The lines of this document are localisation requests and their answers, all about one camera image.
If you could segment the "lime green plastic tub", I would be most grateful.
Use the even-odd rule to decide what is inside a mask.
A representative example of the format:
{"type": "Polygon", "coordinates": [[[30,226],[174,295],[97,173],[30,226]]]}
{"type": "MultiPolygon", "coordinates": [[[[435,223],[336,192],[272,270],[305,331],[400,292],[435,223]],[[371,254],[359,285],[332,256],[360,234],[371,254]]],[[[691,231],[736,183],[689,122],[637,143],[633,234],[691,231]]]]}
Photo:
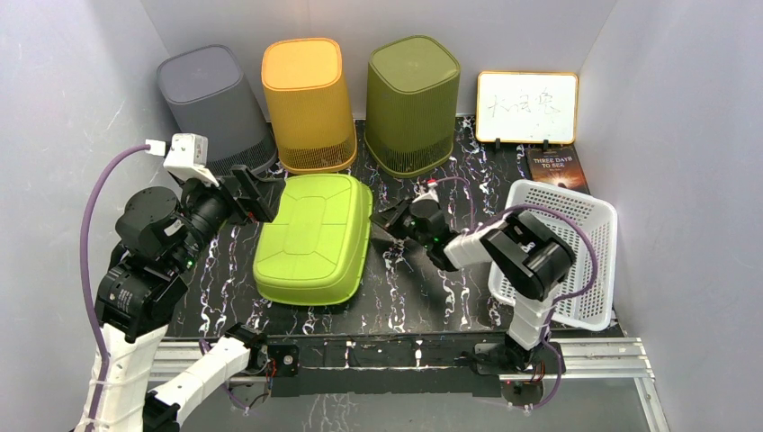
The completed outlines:
{"type": "Polygon", "coordinates": [[[277,215],[256,246],[260,296],[304,307],[349,301],[364,272],[372,211],[370,188],[352,175],[287,178],[277,215]]]}

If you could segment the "orange mesh bin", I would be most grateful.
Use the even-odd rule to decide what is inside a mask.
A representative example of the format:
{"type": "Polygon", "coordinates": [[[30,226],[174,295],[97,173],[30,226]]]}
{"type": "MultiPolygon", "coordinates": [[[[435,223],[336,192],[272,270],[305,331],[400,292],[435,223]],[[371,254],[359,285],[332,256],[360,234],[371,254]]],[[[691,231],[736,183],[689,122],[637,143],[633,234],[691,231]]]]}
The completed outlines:
{"type": "Polygon", "coordinates": [[[295,175],[344,170],[355,161],[355,121],[340,45],[280,40],[264,52],[261,81],[279,159],[295,175]]]}

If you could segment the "grey mesh bin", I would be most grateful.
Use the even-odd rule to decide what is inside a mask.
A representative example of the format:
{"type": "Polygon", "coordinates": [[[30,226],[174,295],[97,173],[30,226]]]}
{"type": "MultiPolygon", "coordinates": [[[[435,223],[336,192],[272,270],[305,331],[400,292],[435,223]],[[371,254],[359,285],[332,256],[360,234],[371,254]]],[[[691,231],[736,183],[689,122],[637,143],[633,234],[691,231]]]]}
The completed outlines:
{"type": "Polygon", "coordinates": [[[179,130],[208,139],[205,166],[214,175],[235,165],[259,174],[276,162],[274,135],[230,48],[212,44],[164,60],[157,85],[179,130]]]}

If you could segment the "olive green mesh bin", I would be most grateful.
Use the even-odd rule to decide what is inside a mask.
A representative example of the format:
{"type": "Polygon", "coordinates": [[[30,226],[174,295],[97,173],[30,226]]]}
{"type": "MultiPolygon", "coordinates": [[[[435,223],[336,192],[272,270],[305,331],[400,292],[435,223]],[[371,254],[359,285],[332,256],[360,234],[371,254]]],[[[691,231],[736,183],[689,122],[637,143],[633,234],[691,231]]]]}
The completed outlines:
{"type": "Polygon", "coordinates": [[[453,152],[461,65],[440,42],[412,35],[369,57],[364,139],[380,168],[421,176],[453,152]]]}

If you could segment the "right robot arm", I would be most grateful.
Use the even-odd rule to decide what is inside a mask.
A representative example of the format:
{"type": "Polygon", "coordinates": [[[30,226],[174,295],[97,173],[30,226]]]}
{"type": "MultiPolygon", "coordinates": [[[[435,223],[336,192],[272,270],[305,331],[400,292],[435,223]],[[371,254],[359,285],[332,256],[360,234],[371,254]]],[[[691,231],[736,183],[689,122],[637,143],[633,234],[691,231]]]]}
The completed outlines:
{"type": "Polygon", "coordinates": [[[491,263],[511,283],[514,312],[503,343],[477,344],[464,353],[481,374],[531,372],[550,345],[548,322],[555,291],[577,258],[533,212],[533,206],[521,205],[489,226],[461,233],[451,229],[434,198],[407,198],[370,217],[395,239],[416,241],[440,270],[491,263]]]}

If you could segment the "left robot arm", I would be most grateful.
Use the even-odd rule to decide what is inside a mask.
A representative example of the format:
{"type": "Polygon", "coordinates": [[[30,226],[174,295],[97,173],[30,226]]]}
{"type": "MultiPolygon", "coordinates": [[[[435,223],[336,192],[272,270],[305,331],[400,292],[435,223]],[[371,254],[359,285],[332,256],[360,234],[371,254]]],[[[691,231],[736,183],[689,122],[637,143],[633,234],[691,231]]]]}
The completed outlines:
{"type": "Polygon", "coordinates": [[[229,328],[202,357],[171,381],[150,388],[156,352],[183,276],[226,225],[270,222],[274,211],[245,166],[206,183],[162,186],[128,200],[115,228],[119,243],[92,294],[96,355],[80,431],[176,431],[215,389],[239,373],[267,367],[267,338],[244,324],[229,328]]]}

